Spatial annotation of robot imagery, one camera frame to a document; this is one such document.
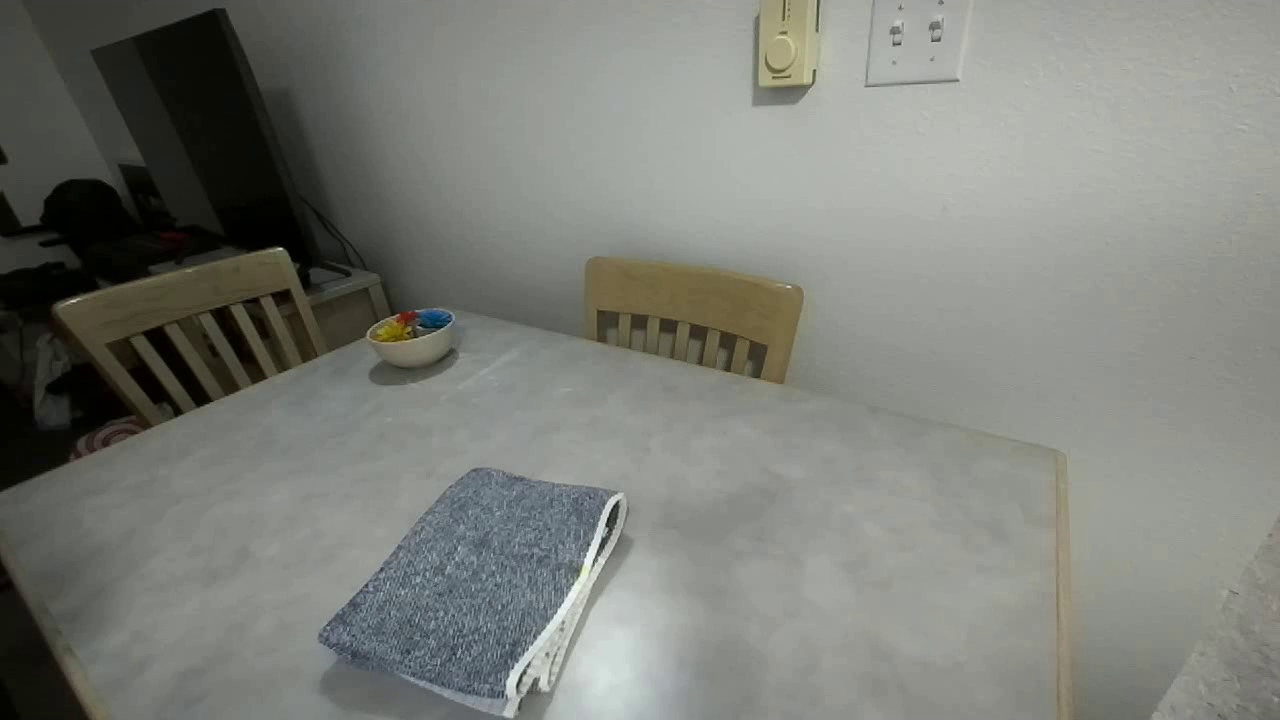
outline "white wall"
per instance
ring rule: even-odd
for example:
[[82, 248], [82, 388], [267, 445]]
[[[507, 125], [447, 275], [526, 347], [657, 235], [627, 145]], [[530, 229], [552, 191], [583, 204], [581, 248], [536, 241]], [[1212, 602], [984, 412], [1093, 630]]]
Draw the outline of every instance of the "white wall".
[[108, 166], [20, 0], [0, 0], [0, 149], [7, 153], [0, 191], [22, 226], [41, 220], [51, 186], [108, 182]]
[[[27, 0], [88, 49], [196, 0]], [[1280, 508], [1280, 6], [975, 0], [961, 90], [750, 103], [750, 0], [232, 0], [300, 177], [399, 299], [575, 330], [586, 252], [806, 289], [796, 383], [1070, 455], [1081, 716], [1147, 716]]]

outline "bowl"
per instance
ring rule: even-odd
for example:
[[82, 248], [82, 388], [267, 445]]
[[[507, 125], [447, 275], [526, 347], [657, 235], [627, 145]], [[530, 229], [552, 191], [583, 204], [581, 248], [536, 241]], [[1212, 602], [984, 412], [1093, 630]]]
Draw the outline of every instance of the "bowl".
[[394, 326], [394, 318], [375, 321], [365, 339], [375, 347], [375, 355], [392, 368], [429, 368], [440, 355], [452, 354], [452, 311], [447, 310], [414, 310], [421, 321], [421, 338], [404, 338], [404, 339], [378, 339], [375, 332], [385, 326]]

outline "dish towel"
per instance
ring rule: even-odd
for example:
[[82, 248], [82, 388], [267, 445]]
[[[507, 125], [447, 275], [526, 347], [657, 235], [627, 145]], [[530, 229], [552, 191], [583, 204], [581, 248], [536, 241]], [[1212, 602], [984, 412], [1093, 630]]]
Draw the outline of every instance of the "dish towel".
[[470, 470], [411, 524], [319, 643], [487, 716], [555, 690], [627, 500]]

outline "chair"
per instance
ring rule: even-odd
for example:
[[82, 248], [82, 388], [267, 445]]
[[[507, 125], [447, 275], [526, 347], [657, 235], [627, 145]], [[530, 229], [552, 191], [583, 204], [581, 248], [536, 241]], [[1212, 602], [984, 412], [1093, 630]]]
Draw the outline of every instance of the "chair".
[[51, 311], [148, 426], [324, 354], [283, 248], [113, 285]]
[[787, 380], [796, 285], [649, 259], [586, 259], [586, 338], [735, 378]]

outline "switch plate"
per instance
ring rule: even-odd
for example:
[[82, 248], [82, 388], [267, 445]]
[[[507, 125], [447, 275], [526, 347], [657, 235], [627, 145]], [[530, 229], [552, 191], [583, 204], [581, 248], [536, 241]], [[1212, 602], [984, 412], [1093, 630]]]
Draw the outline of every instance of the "switch plate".
[[876, 0], [867, 83], [961, 83], [967, 0]]

